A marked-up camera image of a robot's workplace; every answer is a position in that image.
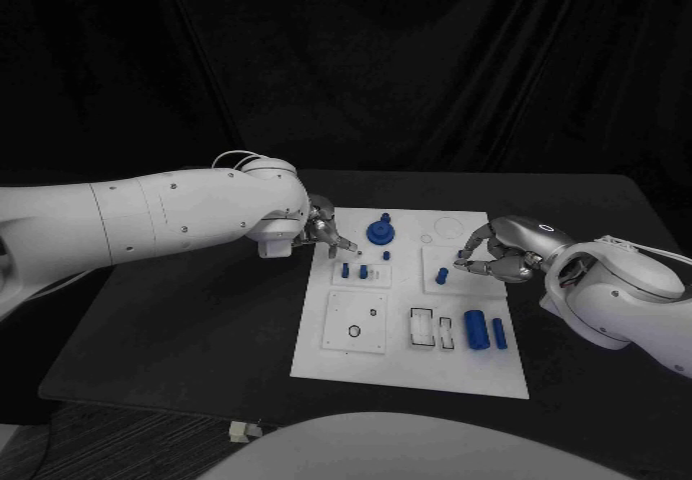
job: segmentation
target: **peg board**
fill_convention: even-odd
[[[369,242],[366,229],[383,212],[392,218],[395,237],[387,245],[379,246]],[[357,243],[361,255],[338,250],[336,258],[330,259],[327,245],[315,245],[291,376],[527,399],[504,284],[452,267],[455,252],[471,232],[487,223],[485,213],[336,208],[336,223],[338,233]],[[385,251],[390,252],[387,261],[382,257]],[[472,259],[493,259],[484,245]],[[349,263],[354,279],[360,265],[389,265],[390,286],[374,287],[366,280],[360,284],[354,280],[341,282],[336,272],[343,263]],[[434,283],[441,266],[449,270],[444,285]],[[347,318],[353,322],[346,321],[341,314],[337,319],[331,318],[328,298],[334,293],[341,304],[344,298],[351,299]],[[383,302],[377,308],[386,309],[382,318],[373,317],[379,322],[376,328],[359,323],[367,321],[366,313],[374,308],[367,300],[373,295],[377,302]],[[434,348],[421,349],[410,345],[410,308],[432,310]],[[468,310],[484,312],[490,334],[490,348],[485,350],[468,347],[462,322]],[[441,348],[439,317],[451,318],[452,351]],[[496,317],[503,321],[506,350],[497,349],[494,342],[490,322]],[[370,353],[363,351],[364,347],[349,347],[357,342],[349,338],[347,328],[334,327],[338,325],[334,322],[347,323],[347,328],[357,324],[357,331],[363,334],[372,331],[379,332],[373,335],[382,335],[383,328],[383,351],[377,349],[377,353]],[[328,336],[328,348],[324,335]],[[333,348],[334,339],[336,344],[341,342],[343,349]],[[361,338],[360,341],[364,345],[370,339]]]

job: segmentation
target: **blue cylinder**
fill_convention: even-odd
[[[472,350],[484,350],[490,347],[490,337],[487,336],[485,317],[480,310],[468,310],[464,313],[464,324],[468,346]]]
[[[507,348],[507,339],[504,338],[504,328],[501,326],[501,319],[493,318],[493,332],[494,332],[494,343],[497,348],[504,350]]]
[[[435,282],[439,285],[444,285],[444,282],[447,282],[447,274],[448,273],[449,273],[449,271],[445,268],[441,268],[439,271],[436,272]]]
[[[390,221],[389,214],[383,213],[379,222],[370,223],[370,226],[367,227],[367,240],[374,245],[386,245],[393,240],[393,227]]]

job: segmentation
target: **white cable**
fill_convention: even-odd
[[[44,292],[37,293],[33,295],[33,297],[28,297],[27,300],[36,300],[40,297],[44,297],[46,295],[50,295],[54,293],[60,288],[64,288],[69,284],[75,283],[77,280],[80,280],[93,270],[88,270],[86,272],[82,272],[79,275],[72,277],[64,283],[60,283],[54,288],[50,290],[46,290]]]
[[[599,243],[609,243],[611,245],[615,242],[620,242],[625,244],[624,246],[631,246],[635,248],[640,248],[641,250],[647,250],[651,253],[656,253],[657,255],[671,258],[673,260],[677,260],[682,263],[686,263],[687,265],[692,265],[692,258],[684,257],[683,255],[679,255],[677,253],[667,252],[666,250],[658,250],[657,248],[647,247],[645,245],[638,245],[638,243],[633,243],[627,240],[622,240],[621,238],[611,237],[609,235],[605,235],[604,237],[598,238],[595,240]]]
[[[269,157],[266,157],[265,155],[259,155],[258,153],[255,152],[249,152],[248,150],[227,150],[227,152],[223,152],[214,159],[213,159],[213,162],[212,162],[212,168],[216,167],[216,162],[226,156],[229,155],[230,153],[248,153],[249,155],[235,164],[235,167],[233,167],[233,170],[237,170],[237,167],[240,166],[240,164],[249,160],[249,159],[256,159],[256,158],[263,158],[263,159],[268,159]]]

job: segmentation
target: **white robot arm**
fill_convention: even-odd
[[[112,182],[0,188],[0,320],[46,286],[99,267],[232,242],[285,257],[317,241],[350,251],[333,206],[295,168],[252,154],[242,170],[181,170]]]
[[[470,261],[484,239],[497,260]],[[612,350],[634,342],[670,370],[692,377],[692,295],[674,272],[637,247],[692,264],[609,236],[575,243],[549,225],[507,216],[471,234],[454,267],[511,283],[542,269],[540,306],[572,330]]]

